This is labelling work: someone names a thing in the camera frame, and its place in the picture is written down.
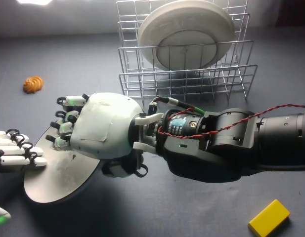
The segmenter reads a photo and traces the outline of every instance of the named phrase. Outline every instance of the plate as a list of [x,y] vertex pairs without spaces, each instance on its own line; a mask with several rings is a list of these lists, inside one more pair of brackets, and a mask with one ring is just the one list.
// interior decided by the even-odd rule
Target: plate
[[147,16],[137,38],[139,47],[158,46],[141,49],[155,67],[165,71],[199,69],[211,66],[228,52],[231,43],[217,43],[234,40],[234,25],[216,4],[178,0]]
[[44,151],[47,166],[42,170],[26,170],[24,188],[27,196],[39,203],[50,203],[73,196],[89,183],[100,170],[102,162],[73,151],[56,151],[46,135],[56,136],[50,127],[39,139],[36,147]]

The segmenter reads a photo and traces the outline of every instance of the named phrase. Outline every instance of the yellow sponge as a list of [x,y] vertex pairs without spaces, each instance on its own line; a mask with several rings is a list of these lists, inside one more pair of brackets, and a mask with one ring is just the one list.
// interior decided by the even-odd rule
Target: yellow sponge
[[290,212],[278,200],[274,200],[262,212],[260,212],[252,221],[249,222],[249,228],[259,237],[266,237],[276,227],[278,227],[288,216]]

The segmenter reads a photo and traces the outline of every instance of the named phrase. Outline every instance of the red wire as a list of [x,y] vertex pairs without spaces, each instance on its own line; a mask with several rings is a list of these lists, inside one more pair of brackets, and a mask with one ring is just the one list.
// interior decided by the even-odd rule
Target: red wire
[[[207,133],[201,133],[201,134],[196,134],[196,135],[192,135],[192,136],[175,136],[173,134],[170,134],[170,133],[166,133],[166,132],[163,132],[163,128],[162,126],[159,127],[158,129],[158,133],[159,134],[162,134],[162,135],[168,135],[168,136],[171,136],[171,137],[176,137],[176,138],[202,138],[202,137],[205,137],[206,135],[213,135],[213,134],[217,134],[221,131],[224,131],[224,130],[227,130],[227,129],[230,129],[231,127],[234,127],[236,126],[237,124],[239,123],[242,123],[242,122],[247,122],[248,120],[254,118],[254,117],[258,117],[260,115],[264,115],[265,113],[267,112],[270,112],[272,110],[275,110],[275,109],[278,109],[278,108],[282,108],[282,107],[298,107],[298,108],[305,108],[305,105],[292,105],[292,104],[287,104],[287,105],[278,105],[278,106],[275,106],[275,107],[272,107],[272,108],[269,108],[263,112],[260,112],[260,113],[257,113],[255,115],[251,115],[247,118],[244,118],[244,119],[241,119],[239,120],[238,122],[235,122],[234,124],[230,125],[230,126],[226,126],[226,127],[223,127],[219,130],[216,130],[216,131],[211,131],[211,132],[207,132]],[[171,116],[169,117],[169,119],[172,119],[173,117],[175,117],[176,115],[179,115],[179,114],[185,114],[187,111],[192,111],[194,110],[193,108],[188,108],[187,110],[184,110],[184,111],[181,111],[177,114],[175,114],[174,116]]]

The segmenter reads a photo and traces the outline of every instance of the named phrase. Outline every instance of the metal wire basket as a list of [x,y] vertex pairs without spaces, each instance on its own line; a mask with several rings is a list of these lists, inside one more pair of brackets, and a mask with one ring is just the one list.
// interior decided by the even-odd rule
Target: metal wire basket
[[[206,69],[189,69],[187,63],[188,52],[201,52],[199,68],[202,68],[202,58],[213,44],[162,46],[164,52],[169,52],[168,65],[175,57],[173,48],[185,51],[184,70],[162,71],[155,65],[156,50],[161,46],[138,47],[137,33],[143,20],[156,8],[173,0],[126,0],[118,1],[119,35],[122,47],[119,48],[119,57],[123,73],[119,79],[123,93],[132,98],[163,96],[184,96],[189,94],[226,94],[230,98],[232,92],[249,91],[256,74],[257,66],[249,65],[253,48],[253,41],[244,40],[249,22],[246,13],[248,0],[213,0],[222,7],[232,18],[235,26],[235,41],[215,43],[229,44],[229,51],[223,58],[216,58],[215,64]],[[149,63],[142,52],[151,53],[153,63]]]

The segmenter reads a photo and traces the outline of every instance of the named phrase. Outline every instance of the gray table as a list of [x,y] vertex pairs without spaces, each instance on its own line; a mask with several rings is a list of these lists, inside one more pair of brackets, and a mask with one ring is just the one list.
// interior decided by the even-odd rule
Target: gray table
[[[224,97],[198,104],[212,111],[255,112],[305,104],[305,28],[250,29],[247,38],[256,41],[251,63],[259,65],[248,101],[232,95],[229,103]],[[0,130],[19,128],[35,142],[54,120],[57,97],[121,93],[118,46],[117,35],[0,40]],[[22,83],[32,75],[44,78],[45,86],[26,95]],[[207,184],[171,174],[161,157],[144,157],[145,178],[98,175],[84,192],[54,205],[31,203],[20,174],[0,174],[0,206],[13,219],[0,237],[251,237],[247,223],[276,198],[291,211],[281,236],[305,236],[305,172],[265,172]]]

